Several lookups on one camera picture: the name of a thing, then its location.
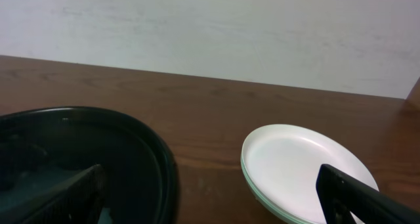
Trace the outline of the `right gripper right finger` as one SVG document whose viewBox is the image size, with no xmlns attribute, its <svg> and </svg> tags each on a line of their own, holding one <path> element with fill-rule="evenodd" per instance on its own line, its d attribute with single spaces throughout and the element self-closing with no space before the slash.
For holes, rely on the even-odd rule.
<svg viewBox="0 0 420 224">
<path fill-rule="evenodd" d="M 316 191 L 327 224 L 418 224 L 419 212 L 395 202 L 337 168 L 320 167 Z"/>
</svg>

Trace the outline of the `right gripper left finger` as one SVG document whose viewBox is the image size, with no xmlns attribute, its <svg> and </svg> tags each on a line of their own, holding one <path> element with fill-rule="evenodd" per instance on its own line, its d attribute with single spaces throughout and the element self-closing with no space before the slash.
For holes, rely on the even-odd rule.
<svg viewBox="0 0 420 224">
<path fill-rule="evenodd" d="M 106 172 L 91 166 L 5 212 L 3 224 L 97 224 L 107 192 Z"/>
</svg>

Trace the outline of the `white plate with stain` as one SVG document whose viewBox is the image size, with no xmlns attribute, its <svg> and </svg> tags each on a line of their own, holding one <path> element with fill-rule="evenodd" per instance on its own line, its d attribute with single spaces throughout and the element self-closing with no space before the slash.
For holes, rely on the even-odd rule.
<svg viewBox="0 0 420 224">
<path fill-rule="evenodd" d="M 325 223 L 316 192 L 321 165 L 329 164 L 377 189 L 367 167 L 338 142 L 304 127 L 265 125 L 245 138 L 245 165 L 257 188 L 281 209 Z"/>
</svg>

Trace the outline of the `mint plate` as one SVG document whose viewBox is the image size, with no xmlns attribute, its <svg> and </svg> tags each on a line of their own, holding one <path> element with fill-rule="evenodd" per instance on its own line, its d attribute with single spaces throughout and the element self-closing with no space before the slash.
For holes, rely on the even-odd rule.
<svg viewBox="0 0 420 224">
<path fill-rule="evenodd" d="M 241 170 L 243 172 L 243 176 L 245 177 L 245 180 L 247 182 L 247 186 L 253 193 L 253 196 L 257 201 L 259 201 L 270 213 L 281 219 L 282 221 L 288 223 L 288 224 L 314 224 L 311 221 L 304 220 L 300 217 L 297 217 L 277 205 L 275 205 L 271 200 L 269 200 L 254 184 L 254 182 L 251 179 L 251 176 L 249 175 L 246 165 L 245 165 L 245 153 L 244 151 L 241 151 L 240 156 L 240 164 L 241 164 Z"/>
</svg>

